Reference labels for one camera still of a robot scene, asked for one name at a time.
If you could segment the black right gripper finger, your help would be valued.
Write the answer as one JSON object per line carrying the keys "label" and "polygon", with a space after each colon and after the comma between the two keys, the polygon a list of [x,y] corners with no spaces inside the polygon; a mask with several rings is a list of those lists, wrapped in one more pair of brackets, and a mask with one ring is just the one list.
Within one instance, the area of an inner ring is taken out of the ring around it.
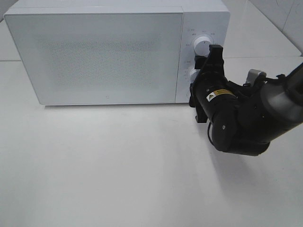
{"label": "black right gripper finger", "polygon": [[206,123],[208,119],[209,101],[207,96],[209,89],[209,72],[205,69],[207,58],[202,56],[195,57],[195,67],[198,70],[194,81],[190,84],[189,106],[196,110],[196,121]]}
{"label": "black right gripper finger", "polygon": [[218,44],[209,45],[209,55],[206,69],[212,72],[224,73],[223,47]]}

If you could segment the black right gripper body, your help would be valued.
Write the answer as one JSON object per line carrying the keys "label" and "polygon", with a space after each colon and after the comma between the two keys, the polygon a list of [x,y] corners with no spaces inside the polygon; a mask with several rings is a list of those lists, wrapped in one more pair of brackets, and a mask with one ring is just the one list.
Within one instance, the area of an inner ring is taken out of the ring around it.
{"label": "black right gripper body", "polygon": [[210,94],[207,96],[209,101],[208,120],[214,122],[216,115],[220,111],[233,111],[238,108],[238,99],[227,87],[227,79],[218,73],[209,73]]}

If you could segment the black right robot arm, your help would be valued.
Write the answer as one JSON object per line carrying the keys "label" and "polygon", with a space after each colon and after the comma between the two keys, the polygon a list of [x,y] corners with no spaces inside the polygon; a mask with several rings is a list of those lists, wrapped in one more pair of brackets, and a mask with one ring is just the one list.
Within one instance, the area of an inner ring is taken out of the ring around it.
{"label": "black right robot arm", "polygon": [[198,123],[208,123],[208,139],[218,151],[258,156],[303,122],[302,65],[274,79],[250,70],[238,85],[225,77],[222,46],[212,44],[209,51],[195,56],[189,106]]}

